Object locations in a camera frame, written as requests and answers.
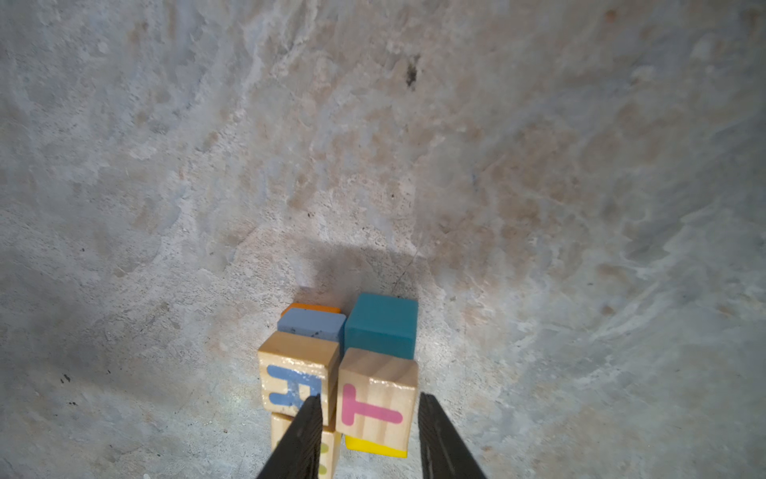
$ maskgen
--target block stack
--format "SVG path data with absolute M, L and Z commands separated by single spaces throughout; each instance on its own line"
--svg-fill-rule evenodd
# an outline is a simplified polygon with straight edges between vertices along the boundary
M 303 401 L 321 394 L 320 479 L 348 449 L 407 457 L 417 398 L 417 301 L 361 294 L 348 319 L 339 308 L 291 304 L 258 349 L 272 449 Z

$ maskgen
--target block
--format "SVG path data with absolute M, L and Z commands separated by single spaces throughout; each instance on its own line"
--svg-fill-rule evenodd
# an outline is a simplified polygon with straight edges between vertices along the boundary
M 407 451 L 399 451 L 398 449 L 387 448 L 385 446 L 381 446 L 380 444 L 365 441 L 364 439 L 352 438 L 351 436 L 345 437 L 345 447 L 350 451 L 369 452 L 370 454 L 389 456 L 391 458 L 407 458 Z
M 345 315 L 340 313 L 293 308 L 287 311 L 277 322 L 277 330 L 284 333 L 335 341 L 342 348 L 344 323 Z
M 338 371 L 336 430 L 407 450 L 417 399 L 417 363 L 349 348 Z
M 324 311 L 325 313 L 340 313 L 339 307 L 316 306 L 315 304 L 292 303 L 284 311 L 282 311 L 282 316 L 284 316 L 285 313 L 287 313 L 287 311 L 292 310 L 294 307 L 300 308 L 302 310 Z
M 271 413 L 271 450 L 273 451 L 284 436 L 293 418 L 276 412 Z M 340 437 L 334 426 L 322 428 L 322 446 L 319 454 L 319 478 L 331 479 L 340 456 Z
M 310 395 L 321 394 L 322 423 L 335 413 L 339 344 L 277 331 L 258 348 L 261 395 L 269 412 L 294 416 Z
M 416 335 L 417 301 L 362 293 L 345 322 L 343 347 L 413 359 Z

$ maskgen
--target gray floor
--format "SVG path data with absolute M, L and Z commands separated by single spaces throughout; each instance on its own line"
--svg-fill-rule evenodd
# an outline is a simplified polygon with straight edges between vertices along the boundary
M 360 291 L 490 477 L 766 476 L 765 7 L 4 0 L 0 477 L 253 477 Z

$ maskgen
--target light blue block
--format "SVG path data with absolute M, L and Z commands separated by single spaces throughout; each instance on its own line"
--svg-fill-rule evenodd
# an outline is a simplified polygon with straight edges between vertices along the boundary
M 345 344 L 374 353 L 414 359 L 417 301 L 362 293 L 345 322 Z
M 280 318 L 277 331 L 335 341 L 343 350 L 343 323 L 343 314 L 293 307 Z

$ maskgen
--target concrete surface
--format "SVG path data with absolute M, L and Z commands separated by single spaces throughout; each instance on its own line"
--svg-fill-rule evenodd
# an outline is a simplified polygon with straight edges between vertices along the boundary
M 765 476 L 764 8 L 4 0 L 0 477 L 253 477 L 359 291 L 491 477 Z

